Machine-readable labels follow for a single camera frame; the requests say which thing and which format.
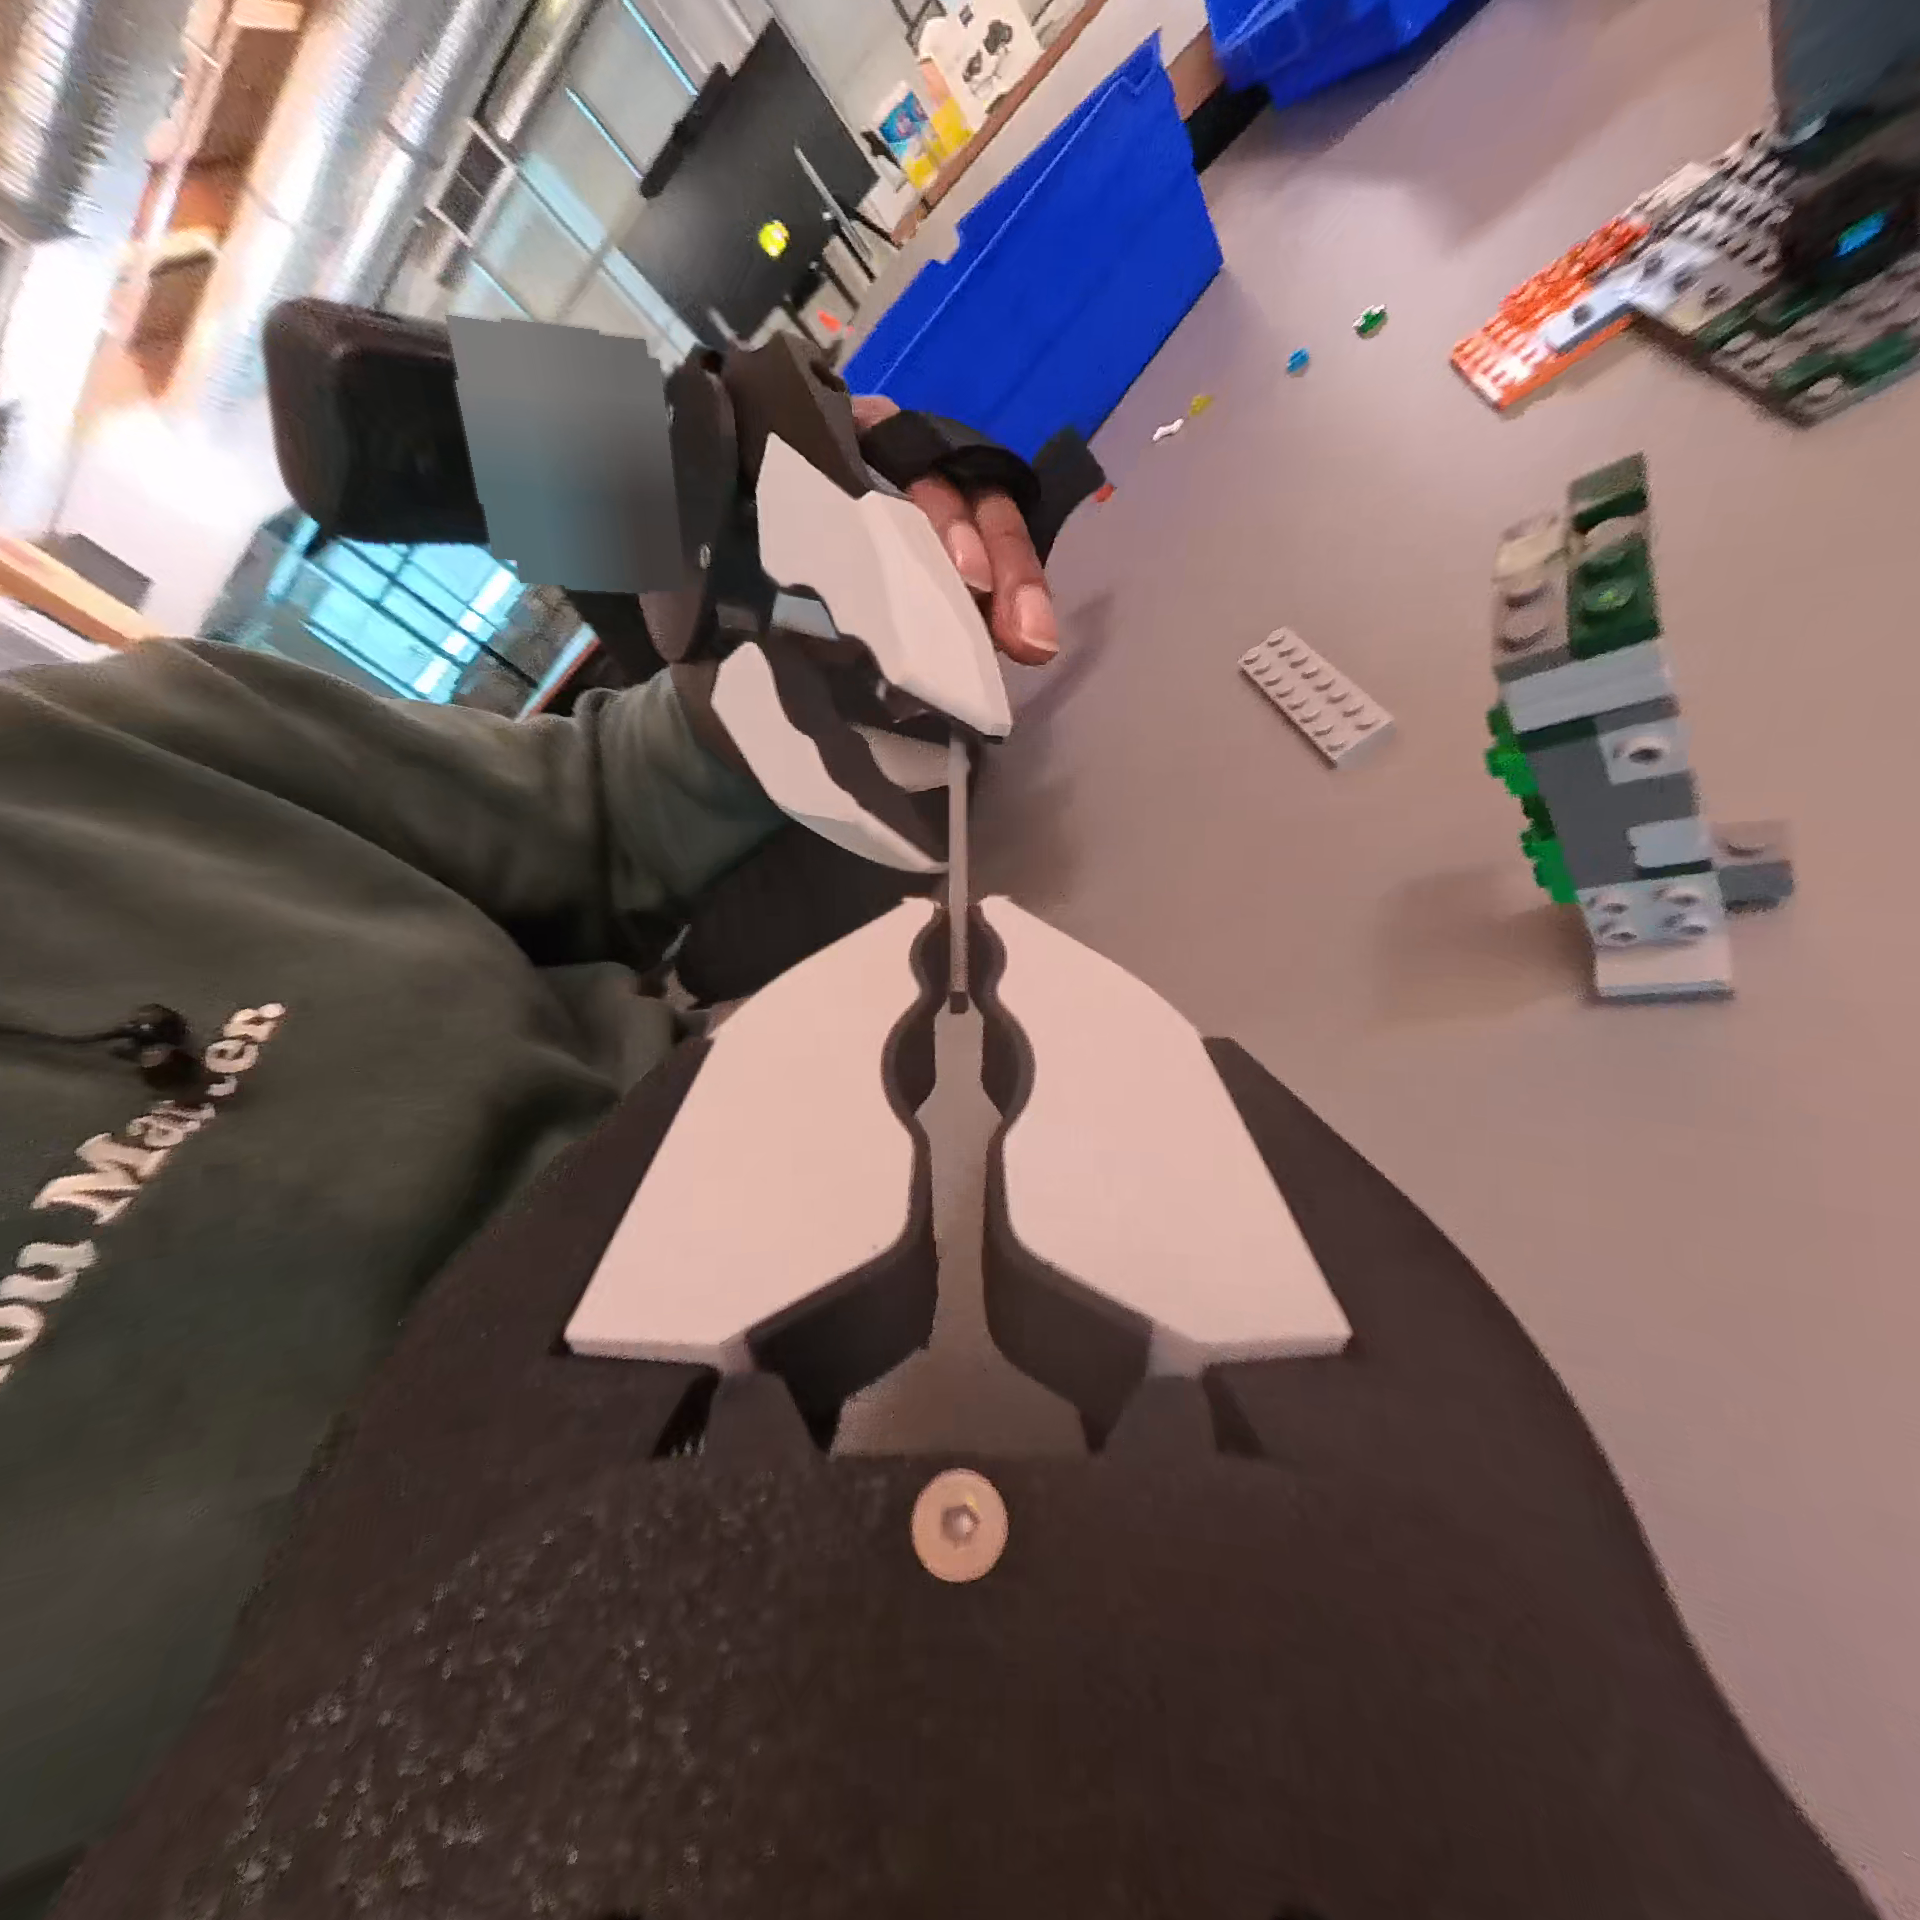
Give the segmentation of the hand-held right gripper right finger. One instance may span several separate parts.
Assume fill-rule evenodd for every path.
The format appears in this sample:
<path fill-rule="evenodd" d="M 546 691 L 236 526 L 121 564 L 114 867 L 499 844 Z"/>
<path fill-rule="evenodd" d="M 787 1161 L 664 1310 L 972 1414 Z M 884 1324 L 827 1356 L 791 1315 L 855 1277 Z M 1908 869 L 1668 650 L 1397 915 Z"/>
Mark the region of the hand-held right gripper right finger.
<path fill-rule="evenodd" d="M 1328 1358 L 1354 1335 L 1199 1028 L 1008 898 L 978 908 L 993 1033 L 1015 1044 L 999 1143 L 1018 1258 L 1143 1335 L 1147 1375 Z"/>

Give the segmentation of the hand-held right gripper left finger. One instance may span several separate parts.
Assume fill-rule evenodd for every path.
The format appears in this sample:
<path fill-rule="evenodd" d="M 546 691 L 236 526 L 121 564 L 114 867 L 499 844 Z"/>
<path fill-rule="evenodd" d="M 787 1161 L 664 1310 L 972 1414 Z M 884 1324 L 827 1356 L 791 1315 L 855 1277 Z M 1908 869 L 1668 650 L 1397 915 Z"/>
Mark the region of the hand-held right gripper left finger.
<path fill-rule="evenodd" d="M 564 1325 L 569 1353 L 748 1367 L 781 1311 L 899 1245 L 919 1150 L 882 1068 L 941 931 L 932 900 L 908 898 L 720 1022 Z"/>

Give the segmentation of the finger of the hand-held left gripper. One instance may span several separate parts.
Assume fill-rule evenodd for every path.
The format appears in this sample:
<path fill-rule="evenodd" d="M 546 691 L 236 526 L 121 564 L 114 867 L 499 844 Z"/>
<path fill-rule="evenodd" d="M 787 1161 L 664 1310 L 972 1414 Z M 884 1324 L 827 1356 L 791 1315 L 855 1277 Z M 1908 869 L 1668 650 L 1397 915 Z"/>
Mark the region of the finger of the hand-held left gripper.
<path fill-rule="evenodd" d="M 849 719 L 826 669 L 785 642 L 741 645 L 712 707 L 791 823 L 896 873 L 947 871 L 947 746 Z"/>
<path fill-rule="evenodd" d="M 924 513 L 876 490 L 843 492 L 781 436 L 754 490 L 760 562 L 788 595 L 824 603 L 890 689 L 986 738 L 1013 709 L 988 620 Z"/>

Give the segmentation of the dark grey tile strip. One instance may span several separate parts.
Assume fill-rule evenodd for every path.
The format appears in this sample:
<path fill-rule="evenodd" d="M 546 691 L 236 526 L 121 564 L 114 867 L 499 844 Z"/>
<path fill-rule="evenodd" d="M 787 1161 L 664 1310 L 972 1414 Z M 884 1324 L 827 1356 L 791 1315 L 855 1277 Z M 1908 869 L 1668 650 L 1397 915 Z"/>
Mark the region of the dark grey tile strip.
<path fill-rule="evenodd" d="M 947 742 L 947 931 L 949 1013 L 972 1006 L 972 735 L 955 726 Z"/>

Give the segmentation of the blue plastic bin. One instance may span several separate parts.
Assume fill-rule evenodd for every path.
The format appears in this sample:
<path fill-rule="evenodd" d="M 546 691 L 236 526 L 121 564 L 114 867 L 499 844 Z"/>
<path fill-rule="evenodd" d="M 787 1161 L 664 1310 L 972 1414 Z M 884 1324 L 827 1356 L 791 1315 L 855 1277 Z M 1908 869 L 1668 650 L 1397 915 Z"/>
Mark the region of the blue plastic bin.
<path fill-rule="evenodd" d="M 1224 79 L 1287 108 L 1349 79 L 1419 71 L 1487 4 L 1205 3 L 1205 9 Z"/>
<path fill-rule="evenodd" d="M 1106 422 L 1220 267 L 1147 36 L 924 258 L 843 380 L 1032 459 Z"/>

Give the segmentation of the long light grey plate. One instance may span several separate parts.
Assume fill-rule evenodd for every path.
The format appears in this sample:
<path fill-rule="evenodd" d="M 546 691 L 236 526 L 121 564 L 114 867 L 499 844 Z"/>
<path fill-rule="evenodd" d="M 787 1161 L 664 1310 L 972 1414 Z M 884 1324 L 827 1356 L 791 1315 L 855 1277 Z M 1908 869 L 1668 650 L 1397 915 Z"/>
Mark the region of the long light grey plate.
<path fill-rule="evenodd" d="M 1249 647 L 1239 674 L 1328 769 L 1363 761 L 1397 731 L 1394 716 L 1297 630 Z"/>

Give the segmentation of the grey white brick column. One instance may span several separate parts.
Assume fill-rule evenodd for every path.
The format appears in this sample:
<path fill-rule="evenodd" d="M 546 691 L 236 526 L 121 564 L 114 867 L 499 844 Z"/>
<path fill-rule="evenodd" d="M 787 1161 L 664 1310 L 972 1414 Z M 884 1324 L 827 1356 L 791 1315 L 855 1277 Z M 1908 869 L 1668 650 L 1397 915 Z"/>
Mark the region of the grey white brick column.
<path fill-rule="evenodd" d="M 1599 1002 L 1729 1002 L 1732 924 L 1794 892 L 1780 823 L 1715 823 L 1665 647 L 1497 683 L 1577 883 Z"/>

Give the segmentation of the person's left forearm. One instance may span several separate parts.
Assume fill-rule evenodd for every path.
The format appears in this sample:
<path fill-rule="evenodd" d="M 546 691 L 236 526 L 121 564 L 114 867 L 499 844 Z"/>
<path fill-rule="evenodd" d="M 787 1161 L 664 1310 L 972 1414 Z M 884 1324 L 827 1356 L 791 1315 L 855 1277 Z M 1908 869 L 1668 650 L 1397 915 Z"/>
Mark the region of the person's left forearm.
<path fill-rule="evenodd" d="M 689 922 L 788 819 L 741 758 L 701 667 L 591 691 L 539 718 L 568 829 L 568 898 L 610 918 Z"/>

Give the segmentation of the person's left hand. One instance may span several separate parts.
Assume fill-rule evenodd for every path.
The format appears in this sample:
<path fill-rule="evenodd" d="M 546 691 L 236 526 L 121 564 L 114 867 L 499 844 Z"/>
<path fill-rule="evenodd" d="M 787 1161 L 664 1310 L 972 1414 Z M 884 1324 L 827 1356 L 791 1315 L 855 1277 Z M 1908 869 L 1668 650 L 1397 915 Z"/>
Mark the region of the person's left hand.
<path fill-rule="evenodd" d="M 915 412 L 911 427 L 888 420 L 901 410 L 882 395 L 855 395 L 857 441 L 871 466 L 895 479 L 945 548 L 988 620 L 993 639 L 1018 666 L 1048 666 L 1061 651 L 1058 618 L 1042 553 L 1024 510 L 1037 500 L 1029 479 L 1008 494 L 989 477 L 1010 477 L 1010 454 L 947 415 Z"/>

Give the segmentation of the black monitor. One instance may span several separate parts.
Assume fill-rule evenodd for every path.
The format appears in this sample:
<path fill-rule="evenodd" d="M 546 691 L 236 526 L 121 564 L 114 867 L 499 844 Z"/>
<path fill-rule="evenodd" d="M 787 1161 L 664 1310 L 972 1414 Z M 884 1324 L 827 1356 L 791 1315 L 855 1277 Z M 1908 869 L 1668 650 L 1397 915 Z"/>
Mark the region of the black monitor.
<path fill-rule="evenodd" d="M 771 22 L 692 95 L 615 246 L 689 332 L 723 345 L 794 302 L 877 180 L 861 137 Z"/>

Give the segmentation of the white product box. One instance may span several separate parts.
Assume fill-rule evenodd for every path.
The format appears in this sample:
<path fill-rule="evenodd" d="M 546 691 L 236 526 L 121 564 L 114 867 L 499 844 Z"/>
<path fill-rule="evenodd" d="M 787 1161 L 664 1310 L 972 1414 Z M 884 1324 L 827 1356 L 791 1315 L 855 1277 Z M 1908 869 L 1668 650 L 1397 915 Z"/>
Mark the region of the white product box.
<path fill-rule="evenodd" d="M 983 122 L 1042 61 L 1040 35 L 1023 3 L 932 4 L 915 47 L 972 122 Z"/>

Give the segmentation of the orange brick plate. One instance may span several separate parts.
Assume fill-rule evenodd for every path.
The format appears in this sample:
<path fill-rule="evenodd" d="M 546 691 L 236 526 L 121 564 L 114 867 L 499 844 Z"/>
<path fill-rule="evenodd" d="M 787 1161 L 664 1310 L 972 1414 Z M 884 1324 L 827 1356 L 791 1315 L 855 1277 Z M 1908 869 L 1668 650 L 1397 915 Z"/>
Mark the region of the orange brick plate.
<path fill-rule="evenodd" d="M 1626 212 L 1524 278 L 1492 317 L 1456 340 L 1449 364 L 1497 415 L 1521 410 L 1637 319 L 1616 276 L 1647 252 L 1651 220 Z"/>

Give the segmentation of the grey green brick tower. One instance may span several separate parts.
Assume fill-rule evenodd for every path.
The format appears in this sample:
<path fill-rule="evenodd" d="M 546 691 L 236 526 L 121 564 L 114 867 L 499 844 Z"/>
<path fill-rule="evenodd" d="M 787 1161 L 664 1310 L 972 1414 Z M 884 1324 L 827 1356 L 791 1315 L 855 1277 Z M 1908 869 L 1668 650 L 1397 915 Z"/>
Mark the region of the grey green brick tower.
<path fill-rule="evenodd" d="M 1661 212 L 1626 308 L 1820 425 L 1919 365 L 1919 4 L 1768 4 L 1772 113 Z"/>

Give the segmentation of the silver air duct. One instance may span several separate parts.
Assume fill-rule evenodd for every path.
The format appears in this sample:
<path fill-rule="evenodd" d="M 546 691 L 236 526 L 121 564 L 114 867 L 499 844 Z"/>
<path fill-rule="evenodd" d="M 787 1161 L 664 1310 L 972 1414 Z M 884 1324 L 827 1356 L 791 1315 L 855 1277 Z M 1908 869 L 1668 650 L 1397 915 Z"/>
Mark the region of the silver air duct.
<path fill-rule="evenodd" d="M 283 298 L 376 305 L 509 52 L 527 3 L 328 4 L 320 129 Z"/>
<path fill-rule="evenodd" d="M 5 239 L 114 246 L 153 170 L 252 162 L 308 11 L 300 3 L 5 3 Z"/>

